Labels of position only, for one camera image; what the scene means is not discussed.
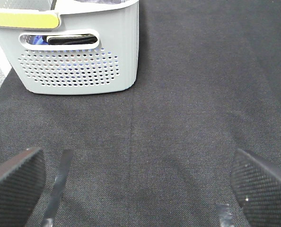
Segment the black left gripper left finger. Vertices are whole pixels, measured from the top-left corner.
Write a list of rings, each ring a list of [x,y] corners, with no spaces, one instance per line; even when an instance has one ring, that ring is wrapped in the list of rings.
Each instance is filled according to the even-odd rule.
[[[0,165],[0,227],[23,227],[46,182],[43,150],[29,148]]]

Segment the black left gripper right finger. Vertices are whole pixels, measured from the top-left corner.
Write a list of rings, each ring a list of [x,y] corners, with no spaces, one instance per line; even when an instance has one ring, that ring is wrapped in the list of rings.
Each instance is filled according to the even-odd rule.
[[[252,227],[281,227],[281,169],[259,155],[238,149],[230,184]]]

